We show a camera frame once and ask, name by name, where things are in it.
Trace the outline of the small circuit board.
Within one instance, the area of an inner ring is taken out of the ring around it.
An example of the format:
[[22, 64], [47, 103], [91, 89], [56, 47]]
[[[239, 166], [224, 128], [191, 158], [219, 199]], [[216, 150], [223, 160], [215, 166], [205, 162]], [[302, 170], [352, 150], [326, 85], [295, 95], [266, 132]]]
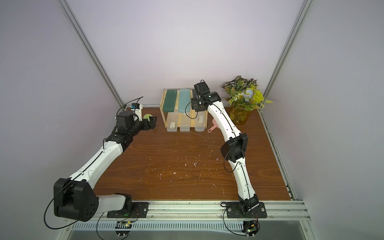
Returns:
[[260, 230], [260, 223], [257, 220], [243, 221], [242, 233], [247, 237], [255, 237]]
[[124, 240], [131, 232], [133, 224], [130, 221], [117, 221], [115, 233], [119, 240]]

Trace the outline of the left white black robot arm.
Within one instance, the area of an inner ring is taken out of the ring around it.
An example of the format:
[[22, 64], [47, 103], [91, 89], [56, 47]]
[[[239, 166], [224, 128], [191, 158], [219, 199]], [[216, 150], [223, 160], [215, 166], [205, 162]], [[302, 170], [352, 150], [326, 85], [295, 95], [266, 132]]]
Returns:
[[111, 165], [133, 142], [140, 131], [156, 128], [157, 117], [144, 117], [133, 112], [122, 112], [116, 117], [112, 133], [103, 140], [99, 151], [77, 172], [68, 178], [60, 178], [54, 184], [53, 208], [57, 217], [87, 222], [94, 215], [133, 212], [132, 197], [128, 194], [98, 196], [96, 183]]

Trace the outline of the left small circuit board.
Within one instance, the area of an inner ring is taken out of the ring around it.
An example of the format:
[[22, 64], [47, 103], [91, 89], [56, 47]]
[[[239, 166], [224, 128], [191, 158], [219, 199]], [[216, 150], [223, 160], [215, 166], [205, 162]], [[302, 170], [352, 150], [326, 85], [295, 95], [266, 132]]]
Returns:
[[119, 240], [124, 240], [131, 232], [133, 224], [130, 221], [117, 221], [115, 233]]

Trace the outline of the aluminium front rail frame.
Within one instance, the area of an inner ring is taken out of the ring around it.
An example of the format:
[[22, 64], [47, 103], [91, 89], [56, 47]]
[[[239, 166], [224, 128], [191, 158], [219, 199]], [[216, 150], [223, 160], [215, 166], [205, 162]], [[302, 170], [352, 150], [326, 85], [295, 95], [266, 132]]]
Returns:
[[[312, 219], [302, 201], [265, 201], [266, 219], [230, 219], [221, 202], [229, 201], [144, 201], [146, 218], [107, 218], [98, 214], [88, 222], [64, 222], [58, 240], [119, 240], [117, 221], [130, 221], [132, 230], [124, 240], [317, 240]], [[243, 221], [257, 220], [255, 237], [242, 233]]]

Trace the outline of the clear pencil case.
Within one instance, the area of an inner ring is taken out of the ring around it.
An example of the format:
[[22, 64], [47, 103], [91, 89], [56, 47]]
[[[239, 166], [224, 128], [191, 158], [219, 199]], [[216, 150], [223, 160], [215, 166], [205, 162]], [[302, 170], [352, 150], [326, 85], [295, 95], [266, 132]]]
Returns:
[[205, 120], [205, 111], [200, 111], [197, 113], [195, 118], [195, 131], [204, 132], [206, 129], [206, 120]]
[[181, 115], [180, 131], [189, 132], [191, 128], [191, 119], [187, 116], [186, 113]]
[[178, 122], [179, 122], [179, 113], [178, 112], [168, 113], [167, 131], [168, 132], [176, 132], [178, 130]]

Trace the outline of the light teal pencil case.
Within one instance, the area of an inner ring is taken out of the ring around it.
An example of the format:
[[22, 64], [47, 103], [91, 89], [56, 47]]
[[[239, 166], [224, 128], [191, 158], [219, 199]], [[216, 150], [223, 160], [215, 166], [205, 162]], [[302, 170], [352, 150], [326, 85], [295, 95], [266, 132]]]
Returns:
[[191, 90], [180, 89], [179, 91], [179, 106], [178, 111], [180, 113], [188, 113], [191, 110]]

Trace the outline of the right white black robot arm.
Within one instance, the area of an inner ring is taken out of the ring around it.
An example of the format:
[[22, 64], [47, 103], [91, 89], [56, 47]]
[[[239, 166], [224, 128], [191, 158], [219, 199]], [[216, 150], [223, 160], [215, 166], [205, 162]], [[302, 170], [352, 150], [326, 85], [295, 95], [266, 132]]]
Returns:
[[192, 98], [192, 104], [197, 104], [198, 110], [204, 109], [213, 117], [221, 130], [225, 143], [221, 147], [221, 153], [231, 166], [234, 174], [241, 211], [249, 216], [260, 205], [259, 198], [252, 187], [246, 167], [246, 150], [248, 145], [247, 134], [241, 131], [232, 122], [222, 100], [217, 92], [211, 92], [207, 83], [201, 80], [194, 85], [196, 97]]

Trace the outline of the dark grey pencil case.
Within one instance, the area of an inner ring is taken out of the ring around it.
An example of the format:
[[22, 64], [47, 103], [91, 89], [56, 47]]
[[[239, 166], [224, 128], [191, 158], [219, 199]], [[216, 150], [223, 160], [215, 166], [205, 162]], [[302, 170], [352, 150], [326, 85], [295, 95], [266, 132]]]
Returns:
[[193, 98], [195, 99], [197, 97], [195, 89], [192, 90]]

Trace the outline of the wooden two-tier shelf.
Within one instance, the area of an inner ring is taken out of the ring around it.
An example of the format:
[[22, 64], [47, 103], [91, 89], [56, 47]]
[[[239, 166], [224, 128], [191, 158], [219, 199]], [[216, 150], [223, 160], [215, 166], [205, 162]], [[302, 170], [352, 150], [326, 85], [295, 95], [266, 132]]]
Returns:
[[203, 132], [207, 128], [208, 112], [198, 112], [192, 107], [190, 100], [196, 94], [193, 89], [189, 91], [190, 97], [186, 98], [186, 89], [163, 90], [160, 111], [168, 132], [189, 132], [191, 129]]

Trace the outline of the dark green pencil case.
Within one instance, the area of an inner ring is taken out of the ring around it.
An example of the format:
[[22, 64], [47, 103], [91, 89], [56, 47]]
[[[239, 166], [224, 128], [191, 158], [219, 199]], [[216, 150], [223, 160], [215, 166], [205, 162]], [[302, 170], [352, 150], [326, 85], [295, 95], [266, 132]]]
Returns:
[[172, 113], [175, 110], [177, 90], [167, 90], [163, 104], [163, 112]]

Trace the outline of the right small circuit board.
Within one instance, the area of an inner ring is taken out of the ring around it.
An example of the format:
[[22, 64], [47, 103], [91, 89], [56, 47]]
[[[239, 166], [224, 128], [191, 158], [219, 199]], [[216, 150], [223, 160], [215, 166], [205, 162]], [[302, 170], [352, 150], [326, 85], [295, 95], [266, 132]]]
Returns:
[[255, 237], [260, 230], [260, 223], [257, 220], [243, 221], [242, 233], [247, 237]]

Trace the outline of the pink hand brush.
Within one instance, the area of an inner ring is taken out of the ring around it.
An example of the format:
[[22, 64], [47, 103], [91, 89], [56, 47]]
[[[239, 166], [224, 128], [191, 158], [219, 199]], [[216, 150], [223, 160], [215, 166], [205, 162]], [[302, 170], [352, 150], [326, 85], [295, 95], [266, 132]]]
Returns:
[[219, 129], [219, 128], [220, 127], [219, 127], [218, 123], [216, 122], [216, 120], [212, 119], [212, 126], [208, 129], [208, 133], [211, 133], [215, 129]]

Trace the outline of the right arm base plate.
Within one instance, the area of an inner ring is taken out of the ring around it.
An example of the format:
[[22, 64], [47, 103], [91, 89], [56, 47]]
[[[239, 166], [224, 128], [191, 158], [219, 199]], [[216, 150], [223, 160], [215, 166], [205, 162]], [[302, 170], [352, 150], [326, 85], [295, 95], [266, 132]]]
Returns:
[[226, 215], [230, 219], [266, 219], [268, 217], [267, 210], [263, 202], [259, 202], [259, 204], [251, 210], [248, 210], [240, 202], [221, 202], [220, 205], [226, 209]]

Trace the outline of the artificial plant in glass vase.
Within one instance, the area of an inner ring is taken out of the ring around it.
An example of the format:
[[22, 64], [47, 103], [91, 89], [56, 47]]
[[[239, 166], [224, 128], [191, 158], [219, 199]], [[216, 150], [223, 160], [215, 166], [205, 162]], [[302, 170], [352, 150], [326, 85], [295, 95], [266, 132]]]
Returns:
[[222, 86], [229, 95], [226, 100], [231, 106], [229, 116], [234, 124], [244, 125], [252, 111], [261, 110], [265, 104], [273, 103], [265, 99], [258, 87], [257, 80], [245, 79], [242, 76], [237, 76]]

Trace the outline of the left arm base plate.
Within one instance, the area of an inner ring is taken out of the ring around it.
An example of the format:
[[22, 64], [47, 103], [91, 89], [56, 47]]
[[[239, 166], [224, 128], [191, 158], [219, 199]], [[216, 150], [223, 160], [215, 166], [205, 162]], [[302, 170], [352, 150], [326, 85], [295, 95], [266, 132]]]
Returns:
[[107, 213], [107, 218], [146, 218], [149, 210], [148, 202], [132, 202], [128, 207], [118, 211], [110, 211]]

